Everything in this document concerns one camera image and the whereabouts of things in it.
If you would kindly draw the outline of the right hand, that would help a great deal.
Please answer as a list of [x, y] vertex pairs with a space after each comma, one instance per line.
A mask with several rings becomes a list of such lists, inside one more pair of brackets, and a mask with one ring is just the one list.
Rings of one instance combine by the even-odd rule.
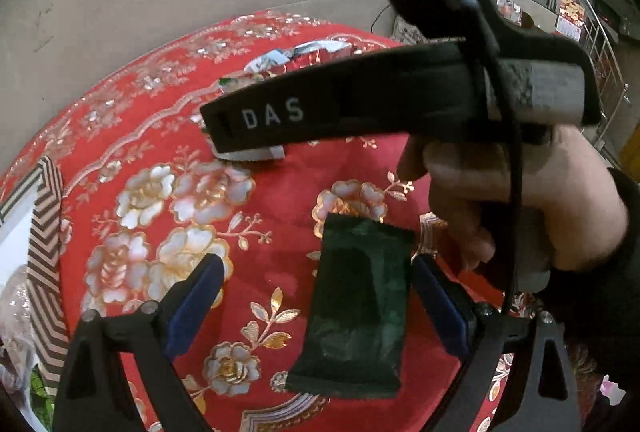
[[[457, 244], [457, 270], [473, 270], [495, 255], [480, 221], [480, 205], [504, 202], [510, 171], [497, 148], [426, 143], [410, 137], [397, 174], [403, 181], [430, 176], [432, 211]], [[523, 149], [522, 204], [540, 210], [560, 270], [578, 270], [610, 256], [623, 242], [629, 214], [611, 172], [579, 129], [559, 125], [547, 146]]]

